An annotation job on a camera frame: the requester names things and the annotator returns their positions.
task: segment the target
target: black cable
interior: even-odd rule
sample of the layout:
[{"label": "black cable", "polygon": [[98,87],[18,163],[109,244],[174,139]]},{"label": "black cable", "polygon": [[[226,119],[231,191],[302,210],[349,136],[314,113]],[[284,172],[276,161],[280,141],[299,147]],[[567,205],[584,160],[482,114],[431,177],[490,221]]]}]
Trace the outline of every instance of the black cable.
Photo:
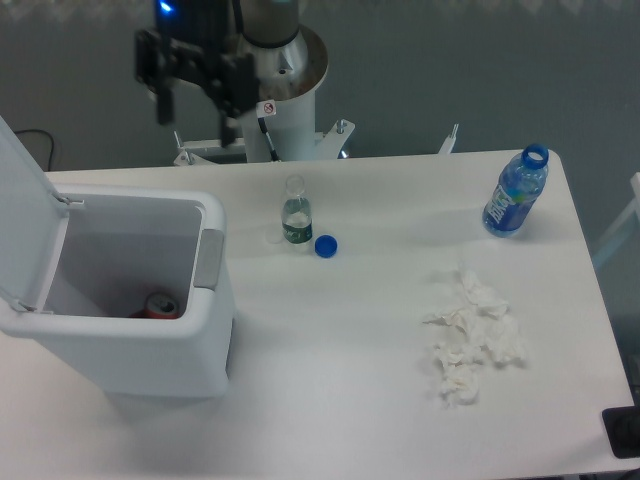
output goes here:
[{"label": "black cable", "polygon": [[23,133],[39,133],[40,135],[44,135],[51,142],[51,148],[49,149],[49,159],[47,160],[47,172],[51,171],[51,167],[53,166],[53,153],[56,148],[56,141],[53,139],[53,135],[51,135],[46,130],[42,130],[41,128],[27,128],[25,130],[15,130],[13,132],[15,135],[22,135]]},{"label": "black cable", "polygon": [[269,130],[267,130],[267,122],[264,121],[264,118],[258,118],[258,125],[260,125],[260,131],[264,134],[264,138],[267,142],[267,148],[269,149],[269,154],[271,155],[272,162],[279,162],[280,157],[276,153],[276,147],[273,144],[273,140],[271,140],[271,135],[269,135]]},{"label": "black cable", "polygon": [[236,32],[244,32],[244,20],[242,19],[242,7],[240,7],[240,0],[232,0],[231,5],[233,8],[233,18],[236,21]]},{"label": "black cable", "polygon": [[622,475],[620,478],[618,478],[618,480],[630,480],[631,478],[633,478],[637,473],[640,473],[640,468],[636,468],[635,470],[629,470],[627,473],[625,473],[624,475]]}]

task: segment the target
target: white table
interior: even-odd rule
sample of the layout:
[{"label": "white table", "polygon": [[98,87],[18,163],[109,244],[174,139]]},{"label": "white table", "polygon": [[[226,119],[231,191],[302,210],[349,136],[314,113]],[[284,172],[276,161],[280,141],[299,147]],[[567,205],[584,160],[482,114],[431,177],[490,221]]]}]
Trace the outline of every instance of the white table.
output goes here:
[{"label": "white table", "polygon": [[[0,337],[0,477],[490,479],[635,468],[600,417],[631,405],[558,157],[517,238],[480,213],[514,152],[85,171],[55,182],[197,189],[228,213],[236,295],[218,400],[105,396],[39,345]],[[332,259],[265,236],[301,173]],[[444,409],[424,316],[462,261],[510,302],[529,368],[480,374]]]}]

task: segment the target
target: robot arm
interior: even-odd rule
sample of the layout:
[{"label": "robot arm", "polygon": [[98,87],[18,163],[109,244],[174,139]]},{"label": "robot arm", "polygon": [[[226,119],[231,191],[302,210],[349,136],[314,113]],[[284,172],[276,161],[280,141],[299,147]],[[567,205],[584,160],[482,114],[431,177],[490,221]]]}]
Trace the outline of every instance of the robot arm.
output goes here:
[{"label": "robot arm", "polygon": [[221,143],[232,143],[227,119],[259,101],[254,51],[275,51],[298,36],[297,0],[233,0],[237,27],[250,45],[240,55],[225,54],[228,0],[154,1],[155,28],[136,33],[136,79],[156,94],[158,122],[173,121],[171,89],[176,79],[186,81],[216,105]]}]

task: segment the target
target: black object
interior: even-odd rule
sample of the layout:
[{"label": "black object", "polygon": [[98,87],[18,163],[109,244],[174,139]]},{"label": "black object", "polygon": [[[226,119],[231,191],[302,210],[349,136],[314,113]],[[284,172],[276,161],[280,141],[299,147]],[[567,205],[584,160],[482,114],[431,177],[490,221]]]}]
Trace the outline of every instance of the black object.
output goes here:
[{"label": "black object", "polygon": [[267,122],[265,122],[264,118],[258,117],[258,125],[260,126],[260,131],[264,135],[265,141],[267,142],[267,148],[269,149],[269,155],[271,155],[271,161],[279,162],[280,157],[276,152],[276,146],[273,144],[273,140],[271,140],[271,135],[269,134],[269,130],[267,129]]},{"label": "black object", "polygon": [[41,128],[27,128],[25,130],[16,130],[13,133],[14,135],[22,135],[23,133],[38,133],[40,135],[44,135],[49,139],[50,147],[49,147],[49,158],[47,159],[47,172],[50,172],[51,167],[53,166],[53,153],[56,148],[56,141],[53,139],[53,135],[51,135],[49,132]]},{"label": "black object", "polygon": [[227,0],[155,0],[155,29],[135,35],[136,79],[157,95],[157,119],[173,122],[175,79],[198,85],[220,113],[220,142],[233,143],[228,118],[255,108],[259,82],[253,56],[223,55]]},{"label": "black object", "polygon": [[608,408],[602,420],[616,457],[640,457],[640,407]]}]

